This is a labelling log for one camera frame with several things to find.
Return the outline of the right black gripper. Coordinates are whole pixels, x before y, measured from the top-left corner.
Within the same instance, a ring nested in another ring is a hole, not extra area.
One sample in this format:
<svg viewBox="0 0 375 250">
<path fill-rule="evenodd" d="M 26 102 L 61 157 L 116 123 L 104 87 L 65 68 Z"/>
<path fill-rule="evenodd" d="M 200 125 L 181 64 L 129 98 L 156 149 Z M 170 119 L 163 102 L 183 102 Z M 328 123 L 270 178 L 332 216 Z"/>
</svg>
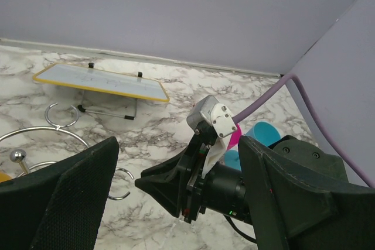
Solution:
<svg viewBox="0 0 375 250">
<path fill-rule="evenodd" d="M 170 215 L 196 221 L 202 207 L 203 166 L 210 147 L 194 135 L 176 156 L 141 172 L 135 186 L 149 194 Z"/>
</svg>

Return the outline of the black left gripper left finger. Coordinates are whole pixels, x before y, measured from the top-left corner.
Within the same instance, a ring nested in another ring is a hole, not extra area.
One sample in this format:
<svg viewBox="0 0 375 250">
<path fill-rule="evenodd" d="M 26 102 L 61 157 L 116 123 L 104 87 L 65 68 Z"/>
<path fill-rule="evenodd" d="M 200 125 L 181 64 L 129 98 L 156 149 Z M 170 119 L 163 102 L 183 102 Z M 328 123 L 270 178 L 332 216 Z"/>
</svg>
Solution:
<svg viewBox="0 0 375 250">
<path fill-rule="evenodd" d="M 93 249 L 118 153 L 110 137 L 1 183 L 1 249 Z"/>
</svg>

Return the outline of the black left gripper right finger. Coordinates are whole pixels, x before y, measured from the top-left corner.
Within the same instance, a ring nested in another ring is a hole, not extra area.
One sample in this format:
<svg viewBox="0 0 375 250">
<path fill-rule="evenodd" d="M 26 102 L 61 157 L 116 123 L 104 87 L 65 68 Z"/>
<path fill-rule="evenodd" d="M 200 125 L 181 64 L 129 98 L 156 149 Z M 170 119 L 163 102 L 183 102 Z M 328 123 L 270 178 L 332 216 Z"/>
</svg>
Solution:
<svg viewBox="0 0 375 250">
<path fill-rule="evenodd" d="M 319 174 L 240 138 L 246 200 L 259 249 L 373 249 L 374 189 Z"/>
</svg>

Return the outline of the blue plastic wine glass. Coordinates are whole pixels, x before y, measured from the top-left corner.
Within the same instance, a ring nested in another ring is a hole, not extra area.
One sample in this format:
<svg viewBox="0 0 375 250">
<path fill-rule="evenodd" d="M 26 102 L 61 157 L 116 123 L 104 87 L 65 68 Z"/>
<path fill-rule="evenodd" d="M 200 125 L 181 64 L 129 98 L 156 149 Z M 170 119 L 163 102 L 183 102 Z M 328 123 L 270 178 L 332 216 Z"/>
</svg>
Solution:
<svg viewBox="0 0 375 250">
<path fill-rule="evenodd" d="M 265 121 L 257 122 L 246 133 L 242 133 L 241 136 L 243 135 L 250 136 L 265 146 L 270 146 L 281 139 L 281 135 L 279 134 L 277 128 Z M 223 160 L 226 166 L 241 170 L 239 152 L 235 150 L 237 147 L 238 145 L 231 150 L 227 150 L 223 156 Z"/>
</svg>

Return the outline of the pink plastic wine glass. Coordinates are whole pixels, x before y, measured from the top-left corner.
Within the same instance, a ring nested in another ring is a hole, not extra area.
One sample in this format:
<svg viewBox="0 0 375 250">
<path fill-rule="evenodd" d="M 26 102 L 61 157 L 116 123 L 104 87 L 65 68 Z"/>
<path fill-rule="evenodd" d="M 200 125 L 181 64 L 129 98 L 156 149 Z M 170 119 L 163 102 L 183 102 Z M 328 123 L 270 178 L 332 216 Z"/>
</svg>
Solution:
<svg viewBox="0 0 375 250">
<path fill-rule="evenodd" d="M 227 150 L 231 150 L 235 146 L 237 146 L 238 142 L 239 142 L 239 139 L 242 135 L 242 130 L 240 128 L 240 125 L 237 124 L 236 127 L 237 127 L 237 130 L 231 134 L 231 138 L 230 138 L 229 144 L 227 146 Z"/>
</svg>

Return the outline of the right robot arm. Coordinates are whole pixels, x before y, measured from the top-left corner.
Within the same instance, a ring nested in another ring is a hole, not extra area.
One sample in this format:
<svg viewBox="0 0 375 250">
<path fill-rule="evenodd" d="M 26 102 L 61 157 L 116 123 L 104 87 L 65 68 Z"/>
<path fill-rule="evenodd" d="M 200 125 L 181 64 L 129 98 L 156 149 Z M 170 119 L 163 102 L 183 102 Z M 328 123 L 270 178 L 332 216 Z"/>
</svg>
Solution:
<svg viewBox="0 0 375 250">
<path fill-rule="evenodd" d="M 252 225 L 259 249 L 374 248 L 374 189 L 349 183 L 340 157 L 292 136 L 270 146 L 242 136 L 240 169 L 203 174 L 210 152 L 196 135 L 135 185 L 186 222 L 210 209 Z"/>
</svg>

